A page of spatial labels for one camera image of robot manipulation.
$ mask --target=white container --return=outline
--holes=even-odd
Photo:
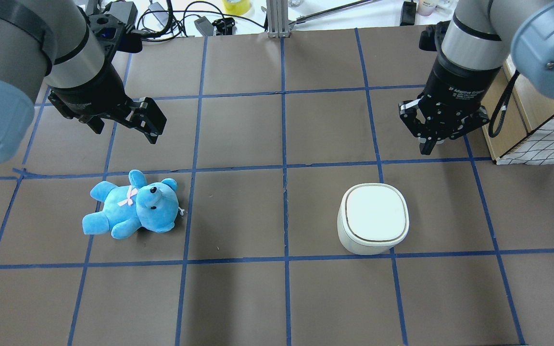
[[[357,255],[387,252],[405,239],[407,230],[407,204],[396,188],[387,184],[360,184],[343,195],[337,233],[349,252]]]
[[[428,16],[433,13],[433,10],[437,6],[440,0],[418,0],[418,14]]]

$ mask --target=plush toy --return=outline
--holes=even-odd
[[[176,181],[171,178],[147,184],[145,175],[136,169],[129,173],[130,186],[101,182],[91,190],[91,197],[103,202],[100,212],[83,218],[86,235],[112,231],[113,238],[124,239],[140,227],[157,232],[174,228],[174,219],[181,208],[176,198]]]

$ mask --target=black connector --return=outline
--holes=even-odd
[[[403,2],[401,8],[401,23],[399,26],[414,25],[416,21],[416,3],[413,1]]]

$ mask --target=teddy bear ear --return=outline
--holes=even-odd
[[[166,184],[167,186],[170,186],[172,191],[176,192],[176,181],[172,178],[166,178],[162,180],[163,184]]]
[[[129,171],[128,177],[129,177],[129,183],[132,186],[136,186],[136,187],[147,186],[147,179],[145,178],[145,175],[137,169],[132,169],[131,171]]]

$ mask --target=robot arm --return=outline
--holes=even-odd
[[[437,59],[422,94],[400,103],[400,117],[423,155],[489,122],[480,102],[509,53],[554,99],[554,0],[460,0],[451,22],[422,33],[420,48]]]
[[[165,116],[150,98],[132,101],[112,66],[117,50],[142,49],[131,2],[84,13],[72,0],[0,0],[0,162],[18,149],[33,120],[42,80],[49,100],[68,118],[101,133],[101,119],[141,131],[151,143]]]

